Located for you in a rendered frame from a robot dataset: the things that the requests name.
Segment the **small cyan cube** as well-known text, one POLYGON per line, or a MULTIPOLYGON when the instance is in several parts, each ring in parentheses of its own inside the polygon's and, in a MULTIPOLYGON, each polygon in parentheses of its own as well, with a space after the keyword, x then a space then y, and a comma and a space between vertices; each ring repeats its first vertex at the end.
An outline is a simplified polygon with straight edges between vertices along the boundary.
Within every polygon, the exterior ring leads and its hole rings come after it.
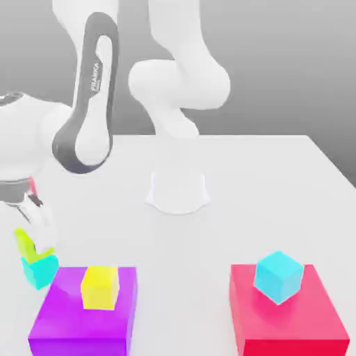
POLYGON ((253 286, 281 305, 299 292, 303 274, 301 263, 282 251, 275 251, 257 262, 253 286))

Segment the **small lime cube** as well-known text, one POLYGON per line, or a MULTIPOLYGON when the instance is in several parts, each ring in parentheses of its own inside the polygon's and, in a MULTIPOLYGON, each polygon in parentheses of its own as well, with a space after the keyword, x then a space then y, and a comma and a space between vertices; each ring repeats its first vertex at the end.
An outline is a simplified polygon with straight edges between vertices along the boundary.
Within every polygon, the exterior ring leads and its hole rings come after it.
POLYGON ((44 252, 38 253, 36 251, 35 244, 22 228, 16 229, 14 231, 14 235, 21 257, 23 257, 29 264, 35 263, 55 253, 55 249, 53 247, 47 248, 44 252))

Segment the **small teal cube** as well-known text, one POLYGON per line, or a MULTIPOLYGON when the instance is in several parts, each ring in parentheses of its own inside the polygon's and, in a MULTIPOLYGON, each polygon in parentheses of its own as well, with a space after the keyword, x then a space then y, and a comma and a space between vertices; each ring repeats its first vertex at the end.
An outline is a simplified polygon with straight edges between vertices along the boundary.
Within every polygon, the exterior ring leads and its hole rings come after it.
POLYGON ((37 290, 52 283, 59 267, 58 258, 54 254, 32 264, 22 257, 21 263, 26 279, 37 290))

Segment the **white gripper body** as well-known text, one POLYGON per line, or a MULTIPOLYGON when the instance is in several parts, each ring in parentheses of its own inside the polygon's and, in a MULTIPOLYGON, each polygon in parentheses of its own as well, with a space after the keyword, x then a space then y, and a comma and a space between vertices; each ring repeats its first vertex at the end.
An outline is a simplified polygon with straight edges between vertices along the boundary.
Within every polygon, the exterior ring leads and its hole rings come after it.
POLYGON ((54 248, 58 232, 50 208, 41 202, 11 204, 14 212, 14 229, 23 229, 33 241, 37 252, 54 248))

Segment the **large purple box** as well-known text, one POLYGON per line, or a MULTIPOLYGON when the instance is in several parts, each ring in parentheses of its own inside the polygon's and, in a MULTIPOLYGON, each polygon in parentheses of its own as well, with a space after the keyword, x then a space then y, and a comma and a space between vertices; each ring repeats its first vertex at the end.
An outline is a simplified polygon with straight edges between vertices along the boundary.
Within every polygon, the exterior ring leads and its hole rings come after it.
POLYGON ((119 267, 113 310, 84 309, 85 267, 60 267, 29 333, 32 356, 130 356, 138 296, 134 267, 119 267))

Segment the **small yellow cube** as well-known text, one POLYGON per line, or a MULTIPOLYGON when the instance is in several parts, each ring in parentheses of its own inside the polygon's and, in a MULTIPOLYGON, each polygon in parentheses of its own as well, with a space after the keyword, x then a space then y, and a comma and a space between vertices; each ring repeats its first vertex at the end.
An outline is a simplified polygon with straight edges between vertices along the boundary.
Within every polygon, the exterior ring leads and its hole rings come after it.
POLYGON ((83 308, 114 310, 119 290, 117 267, 89 266, 81 281, 83 308))

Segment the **large red box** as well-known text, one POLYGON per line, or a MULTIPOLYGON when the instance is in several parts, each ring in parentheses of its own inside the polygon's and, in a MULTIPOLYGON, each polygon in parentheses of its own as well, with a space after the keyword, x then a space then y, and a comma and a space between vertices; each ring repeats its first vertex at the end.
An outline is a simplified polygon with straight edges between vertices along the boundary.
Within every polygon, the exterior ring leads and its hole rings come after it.
POLYGON ((281 305, 254 287, 255 269, 230 269, 238 356, 346 356, 350 337, 313 265, 305 265, 301 289, 281 305))

